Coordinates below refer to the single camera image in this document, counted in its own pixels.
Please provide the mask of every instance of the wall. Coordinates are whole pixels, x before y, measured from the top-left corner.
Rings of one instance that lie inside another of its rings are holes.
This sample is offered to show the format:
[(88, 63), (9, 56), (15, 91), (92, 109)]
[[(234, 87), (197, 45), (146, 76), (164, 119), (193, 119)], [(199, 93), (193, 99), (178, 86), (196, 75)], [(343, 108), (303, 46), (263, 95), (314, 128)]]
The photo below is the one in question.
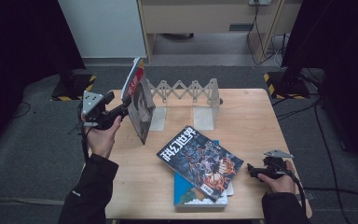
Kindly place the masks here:
[(82, 58), (145, 57), (136, 0), (59, 0)]

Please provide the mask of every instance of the stand base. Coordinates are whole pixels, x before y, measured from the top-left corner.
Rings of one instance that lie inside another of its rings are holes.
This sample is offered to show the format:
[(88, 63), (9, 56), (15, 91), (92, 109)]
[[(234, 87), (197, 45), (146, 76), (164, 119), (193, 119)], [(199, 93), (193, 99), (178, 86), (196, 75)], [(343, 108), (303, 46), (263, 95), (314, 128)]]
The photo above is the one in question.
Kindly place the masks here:
[(74, 75), (76, 85), (74, 88), (67, 87), (62, 80), (59, 81), (54, 92), (51, 94), (52, 101), (71, 101), (81, 100), (84, 91), (90, 91), (96, 76), (94, 75)]
[(283, 85), (284, 72), (268, 72), (264, 80), (268, 85), (272, 98), (279, 99), (304, 99), (310, 98), (310, 92), (302, 80), (297, 80), (294, 85)]

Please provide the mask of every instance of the black metal base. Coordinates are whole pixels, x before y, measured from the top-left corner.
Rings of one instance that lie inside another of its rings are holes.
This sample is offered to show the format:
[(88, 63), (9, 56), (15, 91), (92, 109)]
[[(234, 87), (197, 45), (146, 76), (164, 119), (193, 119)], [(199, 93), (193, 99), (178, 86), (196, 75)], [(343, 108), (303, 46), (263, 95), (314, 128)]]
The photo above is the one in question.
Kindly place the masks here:
[(284, 72), (265, 74), (265, 80), (273, 98), (310, 98), (310, 92), (301, 79), (296, 80), (293, 84), (286, 84), (283, 82), (283, 75)]
[(74, 78), (76, 83), (70, 87), (66, 86), (60, 79), (54, 92), (51, 94), (51, 99), (56, 100), (67, 97), (71, 100), (80, 100), (83, 92), (90, 86), (92, 75), (74, 75)]

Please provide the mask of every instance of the hand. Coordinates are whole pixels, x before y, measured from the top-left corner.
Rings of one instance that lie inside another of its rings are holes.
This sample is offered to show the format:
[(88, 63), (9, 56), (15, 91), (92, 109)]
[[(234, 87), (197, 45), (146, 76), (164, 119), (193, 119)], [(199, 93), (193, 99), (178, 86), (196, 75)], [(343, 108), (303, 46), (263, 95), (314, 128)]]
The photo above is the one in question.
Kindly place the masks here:
[(91, 127), (85, 127), (84, 132), (87, 134), (87, 141), (92, 153), (109, 159), (115, 135), (120, 128), (121, 116), (117, 116), (112, 127), (107, 130), (98, 130)]
[[(286, 161), (286, 168), (295, 173), (295, 167), (290, 161)], [(259, 179), (268, 184), (272, 192), (288, 192), (288, 193), (296, 193), (296, 183), (292, 180), (292, 177), (289, 175), (283, 175), (279, 179), (271, 179), (266, 175), (258, 174)]]

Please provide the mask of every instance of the black sleeve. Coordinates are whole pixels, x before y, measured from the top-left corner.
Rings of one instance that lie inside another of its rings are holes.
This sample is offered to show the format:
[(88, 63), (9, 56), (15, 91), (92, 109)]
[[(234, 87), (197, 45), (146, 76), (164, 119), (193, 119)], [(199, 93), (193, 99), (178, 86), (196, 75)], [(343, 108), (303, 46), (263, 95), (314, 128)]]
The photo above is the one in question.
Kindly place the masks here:
[(310, 223), (293, 193), (266, 194), (261, 203), (266, 224)]
[(59, 223), (105, 223), (118, 165), (92, 154), (77, 185), (65, 198)]

